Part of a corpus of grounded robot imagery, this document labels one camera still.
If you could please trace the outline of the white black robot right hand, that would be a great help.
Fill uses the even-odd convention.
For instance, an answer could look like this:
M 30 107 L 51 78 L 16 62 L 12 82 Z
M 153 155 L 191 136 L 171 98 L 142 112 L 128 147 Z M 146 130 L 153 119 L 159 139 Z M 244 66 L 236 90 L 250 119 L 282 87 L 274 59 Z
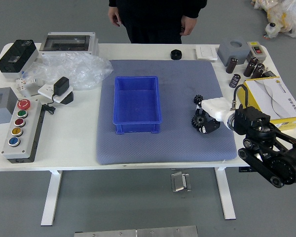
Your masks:
M 196 104 L 196 111 L 191 125 L 196 130 L 208 134 L 217 130 L 221 122 L 228 129 L 234 130 L 235 111 L 231 110 L 229 102 L 224 97 L 204 100 L 203 96 L 196 95 L 193 102 Z

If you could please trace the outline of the person's left hand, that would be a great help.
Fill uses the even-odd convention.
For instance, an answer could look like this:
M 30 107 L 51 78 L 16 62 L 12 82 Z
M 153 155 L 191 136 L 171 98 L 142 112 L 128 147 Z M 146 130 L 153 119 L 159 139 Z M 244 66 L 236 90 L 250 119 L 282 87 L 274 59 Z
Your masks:
M 181 18 L 181 36 L 188 36 L 193 31 L 195 25 L 197 23 L 197 18 L 190 18 L 187 16 L 183 16 Z

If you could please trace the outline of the person's right hand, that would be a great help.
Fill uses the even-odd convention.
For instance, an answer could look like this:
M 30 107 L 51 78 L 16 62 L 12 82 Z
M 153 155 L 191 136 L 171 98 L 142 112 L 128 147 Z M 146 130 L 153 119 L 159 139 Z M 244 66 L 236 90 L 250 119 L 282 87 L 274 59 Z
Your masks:
M 117 27 L 122 25 L 122 21 L 119 16 L 119 10 L 117 7 L 109 7 L 108 9 L 108 17 L 110 22 Z

